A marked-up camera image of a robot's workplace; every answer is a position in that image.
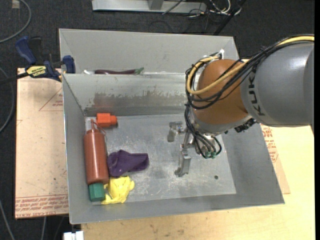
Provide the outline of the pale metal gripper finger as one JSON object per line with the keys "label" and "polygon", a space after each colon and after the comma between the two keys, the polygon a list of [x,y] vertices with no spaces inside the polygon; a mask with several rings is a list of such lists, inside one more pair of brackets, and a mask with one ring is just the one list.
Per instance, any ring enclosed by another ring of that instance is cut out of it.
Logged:
{"label": "pale metal gripper finger", "polygon": [[190,170],[192,158],[189,156],[186,150],[181,150],[178,159],[178,168],[174,171],[174,174],[177,177],[182,177],[187,175]]}
{"label": "pale metal gripper finger", "polygon": [[167,135],[167,141],[172,143],[175,141],[177,135],[185,133],[185,128],[183,127],[182,121],[174,121],[169,123],[169,132]]}

